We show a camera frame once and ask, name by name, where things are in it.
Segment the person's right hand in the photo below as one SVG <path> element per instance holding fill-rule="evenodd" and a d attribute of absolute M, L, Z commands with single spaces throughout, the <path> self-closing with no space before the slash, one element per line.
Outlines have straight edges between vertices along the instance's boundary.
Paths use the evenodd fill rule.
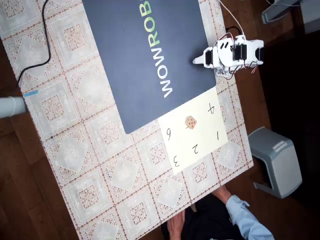
<path fill-rule="evenodd" d="M 229 198 L 232 194 L 227 190 L 225 185 L 218 187 L 216 190 L 212 192 L 214 196 L 216 196 L 219 200 L 221 200 L 225 205 L 227 204 Z"/>

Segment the person's left hand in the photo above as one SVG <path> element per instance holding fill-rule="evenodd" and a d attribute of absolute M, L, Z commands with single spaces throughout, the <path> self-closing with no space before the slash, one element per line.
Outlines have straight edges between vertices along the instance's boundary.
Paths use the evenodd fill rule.
<path fill-rule="evenodd" d="M 167 221 L 170 240 L 180 240 L 185 223 L 186 211 L 183 210 Z"/>

